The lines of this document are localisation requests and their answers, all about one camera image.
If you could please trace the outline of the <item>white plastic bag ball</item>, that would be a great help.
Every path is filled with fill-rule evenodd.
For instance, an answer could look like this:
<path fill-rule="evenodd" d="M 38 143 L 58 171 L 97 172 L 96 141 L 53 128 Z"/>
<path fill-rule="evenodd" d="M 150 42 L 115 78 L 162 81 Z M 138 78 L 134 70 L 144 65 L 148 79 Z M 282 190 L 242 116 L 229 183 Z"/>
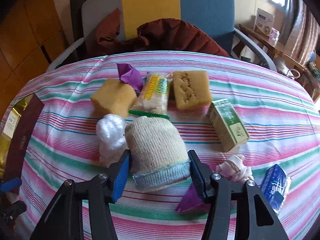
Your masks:
<path fill-rule="evenodd" d="M 99 161 L 106 167 L 118 162 L 127 149 L 125 126 L 125 119 L 115 114 L 107 114 L 97 122 L 96 134 L 100 140 Z"/>

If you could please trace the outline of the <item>purple origami paper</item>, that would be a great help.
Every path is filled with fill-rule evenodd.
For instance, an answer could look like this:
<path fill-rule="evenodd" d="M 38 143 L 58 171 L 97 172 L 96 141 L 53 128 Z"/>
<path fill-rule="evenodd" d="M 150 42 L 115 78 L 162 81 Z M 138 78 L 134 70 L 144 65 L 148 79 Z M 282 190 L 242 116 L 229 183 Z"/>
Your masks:
<path fill-rule="evenodd" d="M 117 68 L 120 81 L 130 85 L 137 92 L 142 91 L 144 86 L 143 78 L 136 68 L 128 63 L 118 63 Z"/>

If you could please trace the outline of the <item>yellow sponge block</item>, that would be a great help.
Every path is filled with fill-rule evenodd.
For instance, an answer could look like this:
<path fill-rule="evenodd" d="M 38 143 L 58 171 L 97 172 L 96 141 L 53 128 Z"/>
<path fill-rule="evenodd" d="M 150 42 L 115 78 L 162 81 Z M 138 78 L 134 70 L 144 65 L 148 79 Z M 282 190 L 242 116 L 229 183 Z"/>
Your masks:
<path fill-rule="evenodd" d="M 90 100 L 101 115 L 114 114 L 127 118 L 129 110 L 137 100 L 137 95 L 130 85 L 109 78 L 90 97 Z"/>

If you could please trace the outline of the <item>wooden side table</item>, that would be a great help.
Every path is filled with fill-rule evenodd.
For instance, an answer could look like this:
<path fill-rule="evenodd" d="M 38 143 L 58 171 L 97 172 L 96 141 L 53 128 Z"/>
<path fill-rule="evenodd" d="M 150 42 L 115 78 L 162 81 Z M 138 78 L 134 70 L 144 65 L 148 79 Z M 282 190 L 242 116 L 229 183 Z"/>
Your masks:
<path fill-rule="evenodd" d="M 306 77 L 307 82 L 310 84 L 311 88 L 319 90 L 319 81 L 313 77 L 313 75 L 307 67 L 301 65 L 295 59 L 291 58 L 290 56 L 284 53 L 284 45 L 272 39 L 269 39 L 263 34 L 257 33 L 256 31 L 246 27 L 245 25 L 239 24 L 239 27 L 241 32 L 243 32 L 247 36 L 251 35 L 256 40 L 258 40 L 263 46 L 265 46 L 267 48 L 267 55 L 271 59 L 273 59 L 275 55 L 283 57 L 285 60 L 289 61 L 289 63 L 293 64 L 295 67 L 302 71 L 303 76 Z"/>

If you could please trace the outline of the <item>wooden wardrobe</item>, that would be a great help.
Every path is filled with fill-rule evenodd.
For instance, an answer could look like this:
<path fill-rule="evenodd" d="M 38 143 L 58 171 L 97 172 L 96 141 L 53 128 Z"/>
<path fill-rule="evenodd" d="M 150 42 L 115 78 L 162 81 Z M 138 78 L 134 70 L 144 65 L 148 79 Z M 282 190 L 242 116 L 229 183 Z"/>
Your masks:
<path fill-rule="evenodd" d="M 1 115 L 67 47 L 53 0 L 1 0 Z"/>

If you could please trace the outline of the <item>gold square tin tray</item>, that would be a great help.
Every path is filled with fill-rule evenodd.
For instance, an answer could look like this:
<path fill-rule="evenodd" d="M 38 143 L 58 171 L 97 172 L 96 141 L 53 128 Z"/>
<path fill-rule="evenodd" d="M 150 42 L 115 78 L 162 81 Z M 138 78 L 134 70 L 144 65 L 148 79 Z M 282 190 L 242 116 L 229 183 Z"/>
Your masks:
<path fill-rule="evenodd" d="M 25 111 L 32 97 L 33 97 L 33 94 L 30 94 L 22 98 L 19 102 L 17 102 L 13 106 L 5 122 L 3 130 L 1 132 L 1 141 L 0 141 L 1 143 L 1 153 L 0 153 L 1 179 L 3 179 L 4 177 L 5 166 L 7 162 L 7 155 L 9 152 L 10 143 L 14 136 L 14 132 L 17 128 L 20 118 L 22 117 L 23 112 Z"/>

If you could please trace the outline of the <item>pink patterned curtain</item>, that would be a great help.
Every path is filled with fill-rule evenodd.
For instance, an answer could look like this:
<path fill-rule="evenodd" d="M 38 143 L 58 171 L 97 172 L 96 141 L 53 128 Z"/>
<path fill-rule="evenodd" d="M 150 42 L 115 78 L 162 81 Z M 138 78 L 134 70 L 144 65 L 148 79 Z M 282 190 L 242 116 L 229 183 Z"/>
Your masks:
<path fill-rule="evenodd" d="M 284 53 L 306 65 L 319 37 L 319 24 L 303 0 L 285 0 L 284 19 L 279 42 Z"/>

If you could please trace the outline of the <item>green white small box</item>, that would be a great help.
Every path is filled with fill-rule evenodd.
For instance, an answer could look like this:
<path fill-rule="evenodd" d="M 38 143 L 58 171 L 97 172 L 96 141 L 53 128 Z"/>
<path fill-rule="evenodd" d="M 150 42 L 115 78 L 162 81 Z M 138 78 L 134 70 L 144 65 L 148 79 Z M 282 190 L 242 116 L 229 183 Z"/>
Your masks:
<path fill-rule="evenodd" d="M 224 152 L 229 152 L 250 139 L 248 130 L 228 99 L 212 101 L 207 116 Z"/>

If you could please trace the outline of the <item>cream knitted sock roll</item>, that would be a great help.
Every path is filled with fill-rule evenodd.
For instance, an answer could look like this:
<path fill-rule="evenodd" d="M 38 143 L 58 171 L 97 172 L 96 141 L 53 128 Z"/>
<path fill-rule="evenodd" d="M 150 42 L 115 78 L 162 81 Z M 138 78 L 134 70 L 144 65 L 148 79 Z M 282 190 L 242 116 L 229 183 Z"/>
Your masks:
<path fill-rule="evenodd" d="M 125 139 L 138 191 L 159 191 L 190 177 L 187 148 L 169 120 L 141 116 L 127 124 Z"/>

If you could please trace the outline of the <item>dark red jacket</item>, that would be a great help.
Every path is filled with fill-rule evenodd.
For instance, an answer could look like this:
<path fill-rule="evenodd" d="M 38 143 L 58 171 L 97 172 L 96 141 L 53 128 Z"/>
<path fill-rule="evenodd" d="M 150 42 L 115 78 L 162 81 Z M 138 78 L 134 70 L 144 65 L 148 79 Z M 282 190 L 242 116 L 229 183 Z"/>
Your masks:
<path fill-rule="evenodd" d="M 161 18 L 137 28 L 137 37 L 120 41 L 120 10 L 114 9 L 88 36 L 90 57 L 139 51 L 190 51 L 229 57 L 218 43 L 198 27 L 174 18 Z"/>

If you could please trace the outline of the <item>striped pink green tablecloth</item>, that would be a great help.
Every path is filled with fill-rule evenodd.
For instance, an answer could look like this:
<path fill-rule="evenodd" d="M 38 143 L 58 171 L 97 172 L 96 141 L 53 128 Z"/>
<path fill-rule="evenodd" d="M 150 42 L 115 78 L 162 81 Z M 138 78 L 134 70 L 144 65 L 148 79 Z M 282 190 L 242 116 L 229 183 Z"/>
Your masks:
<path fill-rule="evenodd" d="M 16 220 L 15 232 L 29 239 L 54 194 L 66 179 L 82 182 L 105 171 L 90 97 L 110 78 L 117 65 L 128 63 L 142 76 L 151 72 L 207 72 L 212 100 L 228 99 L 240 116 L 249 140 L 228 153 L 207 116 L 208 106 L 180 111 L 168 107 L 169 120 L 128 116 L 129 139 L 158 140 L 151 157 L 195 150 L 212 170 L 229 154 L 244 156 L 260 186 L 269 168 L 279 165 L 291 185 L 279 220 L 289 239 L 303 239 L 319 217 L 319 112 L 307 91 L 296 81 L 272 70 L 225 57 L 183 53 L 146 52 L 102 56 L 68 64 L 27 81 L 13 92 L 1 121 L 22 98 L 35 94 L 44 104 L 27 146 L 22 186 L 16 199 L 27 206 Z M 110 205 L 118 239 L 201 239 L 207 214 L 196 210 L 178 213 L 176 206 L 191 179 L 157 192 L 143 193 L 130 176 L 123 196 Z"/>

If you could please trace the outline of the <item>purple snack packet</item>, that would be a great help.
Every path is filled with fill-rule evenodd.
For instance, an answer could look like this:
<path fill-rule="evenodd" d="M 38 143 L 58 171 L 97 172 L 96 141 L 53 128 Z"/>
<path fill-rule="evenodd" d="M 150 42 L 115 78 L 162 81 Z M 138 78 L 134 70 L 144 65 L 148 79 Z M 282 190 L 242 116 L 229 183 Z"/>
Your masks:
<path fill-rule="evenodd" d="M 177 205 L 175 211 L 183 213 L 186 211 L 203 211 L 209 212 L 210 205 L 204 204 L 204 202 L 198 197 L 193 183 L 189 186 L 189 189 L 182 197 L 181 201 Z"/>

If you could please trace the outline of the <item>pink white sock bundle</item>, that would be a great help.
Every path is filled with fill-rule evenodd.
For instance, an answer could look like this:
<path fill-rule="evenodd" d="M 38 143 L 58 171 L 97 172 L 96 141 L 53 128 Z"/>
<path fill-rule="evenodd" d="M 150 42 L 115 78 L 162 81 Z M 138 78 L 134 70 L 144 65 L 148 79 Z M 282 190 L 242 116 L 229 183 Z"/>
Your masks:
<path fill-rule="evenodd" d="M 244 165 L 244 160 L 244 155 L 230 155 L 223 163 L 216 165 L 215 172 L 236 183 L 245 183 L 247 180 L 254 180 L 251 167 Z"/>

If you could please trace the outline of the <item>rice cracker snack packet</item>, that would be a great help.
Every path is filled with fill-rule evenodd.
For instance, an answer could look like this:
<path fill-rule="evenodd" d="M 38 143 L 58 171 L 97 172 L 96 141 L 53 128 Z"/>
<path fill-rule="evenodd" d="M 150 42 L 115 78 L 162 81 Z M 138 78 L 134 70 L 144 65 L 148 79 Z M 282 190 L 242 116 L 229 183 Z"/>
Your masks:
<path fill-rule="evenodd" d="M 169 120 L 167 109 L 171 82 L 172 74 L 149 72 L 145 85 L 129 113 Z"/>

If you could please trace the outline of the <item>blue Tempo tissue pack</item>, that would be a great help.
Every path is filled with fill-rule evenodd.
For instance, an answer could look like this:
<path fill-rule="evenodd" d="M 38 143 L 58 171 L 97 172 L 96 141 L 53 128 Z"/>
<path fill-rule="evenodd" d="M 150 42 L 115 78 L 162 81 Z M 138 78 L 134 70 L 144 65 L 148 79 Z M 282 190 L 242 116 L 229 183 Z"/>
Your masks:
<path fill-rule="evenodd" d="M 292 179 L 278 164 L 270 167 L 265 174 L 260 189 L 277 215 L 284 205 L 291 182 Z"/>

